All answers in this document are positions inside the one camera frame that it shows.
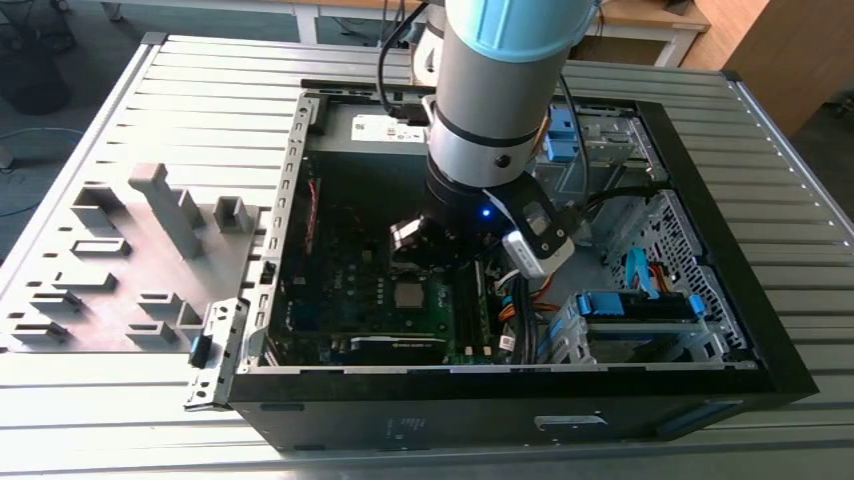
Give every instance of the table leg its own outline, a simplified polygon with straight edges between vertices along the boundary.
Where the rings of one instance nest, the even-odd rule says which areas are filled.
[[[321,12],[317,5],[294,5],[297,28],[299,30],[299,43],[318,44],[318,17]]]
[[[689,49],[692,48],[692,44],[694,43],[694,39],[697,38],[697,32],[693,30],[677,30],[674,32],[673,38],[665,48],[662,49],[662,53],[658,56],[658,60],[656,60],[657,67],[678,67],[682,64],[682,59],[685,55],[689,53]]]
[[[111,22],[121,22],[125,20],[125,16],[122,15],[122,4],[102,2],[102,8],[105,9],[105,14],[107,15],[107,20]]]

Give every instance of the metal bracket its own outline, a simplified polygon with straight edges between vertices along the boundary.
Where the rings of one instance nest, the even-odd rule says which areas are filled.
[[[190,364],[195,377],[190,382],[190,397],[185,410],[231,410],[229,391],[243,341],[250,304],[242,298],[231,298],[211,304],[205,319],[205,331],[197,338],[190,352]]]

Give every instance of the floor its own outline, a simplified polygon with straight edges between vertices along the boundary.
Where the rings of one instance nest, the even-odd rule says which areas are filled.
[[[99,3],[73,0],[71,5],[74,10],[67,19],[78,47],[58,58],[58,63],[74,91],[73,102],[58,113],[34,117],[18,114],[0,100],[0,135],[30,127],[86,130],[146,32],[299,41],[297,21],[290,15],[125,5],[126,21],[111,23]],[[375,45],[379,22],[351,22],[345,22],[342,27],[333,19],[321,18],[321,42]],[[343,35],[345,28],[353,33]],[[17,169],[0,174],[0,262],[15,245],[33,210],[6,217],[5,214],[42,200],[74,149],[75,137],[66,133],[34,133],[2,142],[17,158]]]
[[[63,75],[74,89],[71,105],[61,112],[29,117],[17,114],[0,102],[0,135],[27,127],[65,127],[86,130],[101,104],[147,31],[174,34],[298,41],[297,22],[289,15],[210,11],[185,8],[126,5],[126,21],[106,20],[101,5],[73,1],[69,23],[79,46],[59,59]],[[335,23],[319,20],[322,43],[374,45],[379,22]],[[343,35],[343,29],[357,35]],[[794,138],[794,145],[808,160],[832,195],[849,216],[854,216],[854,119],[834,118],[830,108],[820,110]],[[18,158],[14,172],[0,175],[0,261],[15,244],[33,211],[5,216],[35,205],[63,166],[74,147],[74,135],[39,133],[3,141]]]

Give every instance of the orange wire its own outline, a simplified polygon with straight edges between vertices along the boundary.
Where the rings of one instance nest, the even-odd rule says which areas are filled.
[[[541,298],[544,298],[546,296],[546,293],[549,292],[549,287],[552,287],[552,282],[556,279],[556,274],[553,273],[552,275],[549,275],[549,277],[546,277],[546,281],[544,282],[544,286],[540,288],[540,290],[537,292],[534,292],[532,294],[532,299],[534,299],[534,301],[540,300]]]

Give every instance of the white cable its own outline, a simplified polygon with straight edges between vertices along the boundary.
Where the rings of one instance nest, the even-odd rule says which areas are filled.
[[[496,282],[496,290],[501,290],[502,288],[505,288],[505,284],[517,276],[520,275],[520,269],[513,270],[508,273],[508,275],[505,275],[501,280],[498,280]]]

